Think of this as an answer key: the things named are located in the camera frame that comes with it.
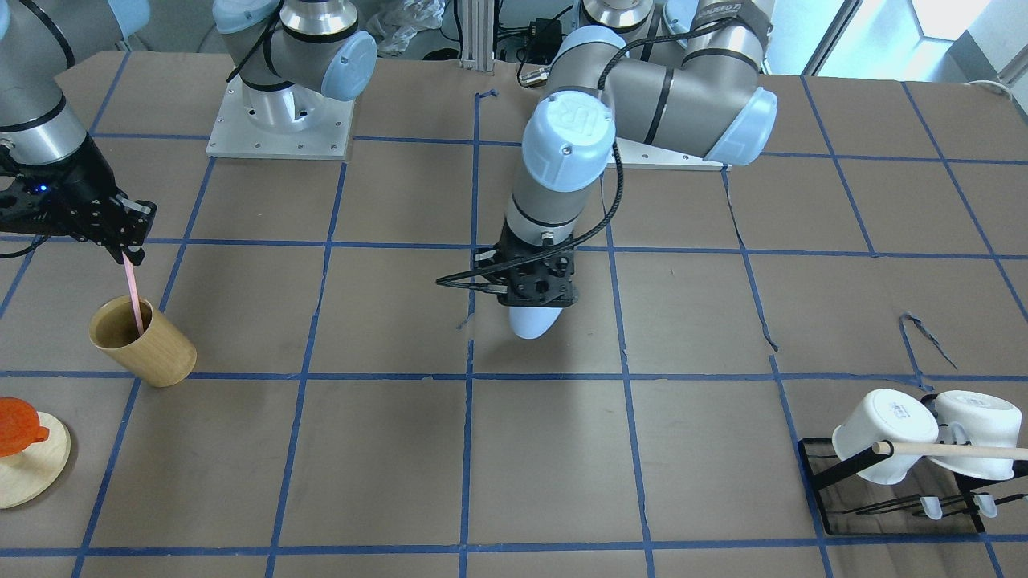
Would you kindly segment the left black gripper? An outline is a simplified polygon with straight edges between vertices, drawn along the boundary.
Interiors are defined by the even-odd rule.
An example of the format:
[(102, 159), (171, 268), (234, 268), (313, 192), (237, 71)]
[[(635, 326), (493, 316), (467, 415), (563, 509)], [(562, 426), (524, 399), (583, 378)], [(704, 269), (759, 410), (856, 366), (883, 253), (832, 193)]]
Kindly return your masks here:
[(495, 294), (506, 308), (570, 308), (579, 297), (572, 281), (577, 245), (544, 233), (537, 246), (504, 228), (495, 245), (475, 251), (470, 270), (444, 275), (438, 285)]

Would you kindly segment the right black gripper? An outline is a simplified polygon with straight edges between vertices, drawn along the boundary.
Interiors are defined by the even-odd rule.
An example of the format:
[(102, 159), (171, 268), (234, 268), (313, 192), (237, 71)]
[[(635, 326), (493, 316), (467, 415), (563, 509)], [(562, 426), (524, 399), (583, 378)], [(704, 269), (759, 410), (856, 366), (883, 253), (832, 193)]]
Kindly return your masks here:
[(65, 160), (28, 165), (2, 146), (1, 230), (14, 234), (69, 234), (80, 242), (121, 246), (119, 263), (140, 266), (143, 242), (157, 216), (154, 202), (128, 198), (91, 136)]

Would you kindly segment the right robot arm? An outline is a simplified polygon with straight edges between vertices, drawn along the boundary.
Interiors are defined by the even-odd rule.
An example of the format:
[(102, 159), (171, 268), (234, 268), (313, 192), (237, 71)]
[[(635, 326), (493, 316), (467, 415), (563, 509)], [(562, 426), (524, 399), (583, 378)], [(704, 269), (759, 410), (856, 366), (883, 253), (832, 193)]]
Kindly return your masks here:
[(124, 40), (147, 1), (4, 1), (1, 41), (2, 230), (67, 234), (139, 261), (157, 216), (133, 201), (56, 76)]

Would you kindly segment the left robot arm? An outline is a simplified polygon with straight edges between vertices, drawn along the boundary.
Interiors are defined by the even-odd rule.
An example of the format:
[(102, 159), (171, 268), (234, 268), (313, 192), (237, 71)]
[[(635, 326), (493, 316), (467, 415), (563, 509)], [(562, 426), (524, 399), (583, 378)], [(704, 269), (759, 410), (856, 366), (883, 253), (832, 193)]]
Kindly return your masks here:
[[(601, 233), (624, 190), (622, 143), (738, 167), (759, 157), (777, 115), (759, 84), (771, 1), (575, 1), (583, 19), (563, 36), (533, 97), (520, 160), (495, 244), (440, 287), (495, 295), (518, 312), (577, 300), (578, 246)], [(378, 37), (352, 1), (216, 1), (212, 30), (226, 47), (222, 114), (209, 153), (330, 160), (360, 114), (430, 123), (458, 82), (390, 78)]]

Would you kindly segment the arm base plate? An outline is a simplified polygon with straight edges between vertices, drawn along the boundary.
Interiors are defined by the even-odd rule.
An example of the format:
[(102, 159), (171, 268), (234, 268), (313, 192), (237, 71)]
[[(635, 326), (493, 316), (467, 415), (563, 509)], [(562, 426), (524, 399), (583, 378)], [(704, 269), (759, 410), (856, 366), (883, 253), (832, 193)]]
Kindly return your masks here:
[(677, 153), (634, 141), (617, 139), (622, 167), (625, 169), (690, 169), (720, 171), (723, 162), (706, 161), (698, 155)]
[(232, 80), (210, 131), (209, 157), (344, 161), (352, 101), (297, 87), (257, 91)]

